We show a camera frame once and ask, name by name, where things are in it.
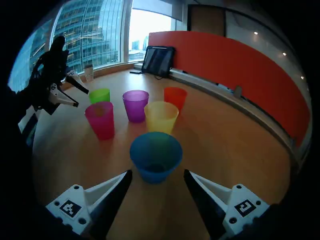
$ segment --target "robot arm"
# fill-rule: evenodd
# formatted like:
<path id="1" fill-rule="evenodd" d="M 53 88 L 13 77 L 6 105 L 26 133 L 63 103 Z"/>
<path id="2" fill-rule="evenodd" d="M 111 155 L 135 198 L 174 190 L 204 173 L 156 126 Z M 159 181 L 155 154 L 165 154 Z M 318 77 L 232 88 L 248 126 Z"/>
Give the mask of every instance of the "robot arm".
<path id="1" fill-rule="evenodd" d="M 85 190 L 73 185 L 46 208 L 76 234 L 89 233 L 96 240 L 104 240 L 131 180 L 132 171 L 128 170 Z"/>
<path id="2" fill-rule="evenodd" d="M 212 240 L 239 238 L 244 230 L 258 224 L 263 214 L 274 209 L 242 184 L 229 189 L 187 169 L 184 181 Z"/>
<path id="3" fill-rule="evenodd" d="M 66 65 L 68 50 L 63 51 L 64 36 L 57 37 L 48 52 L 37 61 L 25 89 L 34 109 L 44 109 L 50 115 L 60 104 L 77 107 L 79 103 L 61 90 L 61 81 L 65 78 L 80 91 L 88 94 L 89 90 L 82 83 L 79 75 Z"/>

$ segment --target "pink cup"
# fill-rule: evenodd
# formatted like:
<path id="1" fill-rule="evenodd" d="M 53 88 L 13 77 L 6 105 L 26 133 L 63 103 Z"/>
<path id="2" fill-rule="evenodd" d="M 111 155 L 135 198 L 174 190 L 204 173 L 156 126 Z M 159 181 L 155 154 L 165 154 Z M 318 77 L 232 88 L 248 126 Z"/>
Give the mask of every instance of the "pink cup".
<path id="1" fill-rule="evenodd" d="M 97 102 L 84 112 L 90 126 L 100 141 L 114 136 L 113 104 Z"/>
<path id="2" fill-rule="evenodd" d="M 143 122 L 146 119 L 144 107 L 149 100 L 149 94 L 146 91 L 127 91 L 123 94 L 122 99 L 130 122 Z"/>

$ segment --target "cup rim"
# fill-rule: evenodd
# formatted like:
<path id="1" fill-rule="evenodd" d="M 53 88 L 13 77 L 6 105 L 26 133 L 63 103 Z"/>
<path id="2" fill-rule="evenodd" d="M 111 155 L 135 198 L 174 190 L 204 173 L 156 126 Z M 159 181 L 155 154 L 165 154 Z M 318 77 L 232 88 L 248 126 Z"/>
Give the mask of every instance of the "cup rim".
<path id="1" fill-rule="evenodd" d="M 164 88 L 164 92 L 166 91 L 166 89 L 174 89 L 174 90 L 178 90 L 179 91 L 179 95 L 180 96 L 183 96 L 183 97 L 185 97 L 185 96 L 187 96 L 188 95 L 188 92 L 186 91 L 186 90 L 184 90 L 183 88 L 179 88 L 179 87 L 165 87 Z"/>
<path id="2" fill-rule="evenodd" d="M 143 169 L 143 168 L 138 168 L 138 166 L 136 165 L 136 162 L 131 158 L 131 148 L 132 148 L 132 145 L 133 145 L 133 143 L 134 143 L 138 138 L 140 138 L 140 137 L 142 137 L 142 136 L 144 136 L 144 135 L 147 135 L 147 134 L 159 134 L 159 133 L 160 133 L 160 134 L 166 134 L 166 135 L 170 136 L 170 138 L 173 138 L 173 139 L 178 143 L 179 150 L 181 151 L 181 156 L 180 156 L 179 161 L 177 161 L 176 164 L 175 164 L 173 167 L 171 167 L 169 170 L 166 170 L 166 171 L 164 171 L 164 172 L 169 172 L 169 171 L 171 171 L 171 170 L 174 170 L 174 169 L 175 169 L 177 166 L 179 166 L 179 164 L 182 162 L 183 149 L 182 149 L 182 146 L 181 146 L 180 142 L 179 142 L 174 136 L 171 136 L 170 134 L 167 134 L 167 133 L 165 133 L 165 132 L 147 132 L 147 133 L 145 133 L 145 134 L 142 134 L 142 135 L 136 137 L 136 138 L 133 140 L 133 142 L 132 142 L 132 144 L 131 144 L 131 146 L 130 146 L 130 149 L 129 149 L 130 159 L 131 159 L 131 161 L 133 162 L 133 164 L 135 165 L 135 167 L 138 169 L 138 171 L 142 170 L 142 171 L 144 171 L 144 172 L 152 173 L 152 174 L 163 174 L 163 173 L 164 173 L 164 172 L 150 172 L 150 171 L 147 171 L 147 170 L 145 170 L 145 169 Z"/>
<path id="3" fill-rule="evenodd" d="M 103 117 L 103 116 L 105 116 L 106 114 L 108 114 L 110 111 L 113 111 L 113 108 L 114 108 L 114 106 L 113 106 L 113 104 L 111 103 L 111 102 L 107 102 L 107 101 L 102 101 L 102 102 L 96 102 L 96 103 L 94 103 L 94 104 L 91 104 L 90 106 L 88 106 L 86 109 L 85 109 L 85 111 L 84 111 L 84 115 L 86 116 L 86 117 L 88 117 L 88 112 L 87 112 L 87 110 L 90 108 L 93 108 L 93 107 L 95 107 L 95 105 L 102 105 L 102 104 L 106 104 L 106 103 L 108 103 L 108 105 L 110 105 L 110 108 L 106 111 L 106 112 L 104 112 L 104 114 L 102 115 L 102 116 L 89 116 L 90 118 L 101 118 L 101 117 Z"/>
<path id="4" fill-rule="evenodd" d="M 149 102 L 149 103 L 144 107 L 144 114 L 146 115 L 146 118 L 149 119 L 149 116 L 148 116 L 148 114 L 146 113 L 146 109 L 149 108 L 151 105 L 158 104 L 158 103 L 163 103 L 163 104 L 168 105 L 168 106 L 174 108 L 175 110 L 177 110 L 176 116 L 175 116 L 175 117 L 172 117 L 172 118 L 168 118 L 168 119 L 174 119 L 174 118 L 177 118 L 177 117 L 178 117 L 180 111 L 179 111 L 179 109 L 178 109 L 175 105 L 173 105 L 173 104 L 170 103 L 170 102 L 155 101 L 155 102 Z"/>
<path id="5" fill-rule="evenodd" d="M 133 100 L 128 100 L 128 99 L 124 99 L 124 95 L 126 94 L 126 93 L 128 93 L 128 92 L 135 92 L 135 91 L 139 91 L 139 92 L 146 92 L 147 93 L 147 96 L 146 96 L 146 98 L 144 98 L 144 99 L 141 99 L 141 100 L 136 100 L 136 101 L 133 101 Z M 146 100 L 146 99 L 148 99 L 149 98 L 149 93 L 147 92 L 147 91 L 144 91 L 144 90 L 129 90 L 129 91 L 126 91 L 123 95 L 122 95 L 122 99 L 124 100 L 124 101 L 126 101 L 126 102 L 140 102 L 140 101 L 143 101 L 143 100 Z"/>
<path id="6" fill-rule="evenodd" d="M 104 93 L 99 94 L 99 92 L 102 91 L 102 90 L 108 90 L 108 92 L 104 92 Z M 94 97 L 99 97 L 101 95 L 109 94 L 109 93 L 110 93 L 110 89 L 109 88 L 99 88 L 99 89 L 96 89 L 96 90 L 93 90 L 93 91 L 89 92 L 89 98 L 92 97 L 92 94 L 98 94 L 98 96 L 94 96 Z"/>

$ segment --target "green cup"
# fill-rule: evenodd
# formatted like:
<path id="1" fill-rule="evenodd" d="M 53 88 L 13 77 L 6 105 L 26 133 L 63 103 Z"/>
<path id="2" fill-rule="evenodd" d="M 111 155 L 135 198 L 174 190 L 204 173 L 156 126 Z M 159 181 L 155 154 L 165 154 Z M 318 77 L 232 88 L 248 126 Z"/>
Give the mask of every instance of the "green cup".
<path id="1" fill-rule="evenodd" d="M 96 102 L 110 102 L 110 89 L 101 88 L 90 92 L 89 98 L 92 104 Z"/>

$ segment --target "cable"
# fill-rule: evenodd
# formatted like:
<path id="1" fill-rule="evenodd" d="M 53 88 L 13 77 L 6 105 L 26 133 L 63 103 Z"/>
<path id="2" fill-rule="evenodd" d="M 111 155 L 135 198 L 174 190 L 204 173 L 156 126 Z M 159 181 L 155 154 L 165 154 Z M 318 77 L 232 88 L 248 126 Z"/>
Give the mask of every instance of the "cable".
<path id="1" fill-rule="evenodd" d="M 157 78 L 156 75 L 153 75 L 156 80 L 161 80 L 163 77 Z"/>

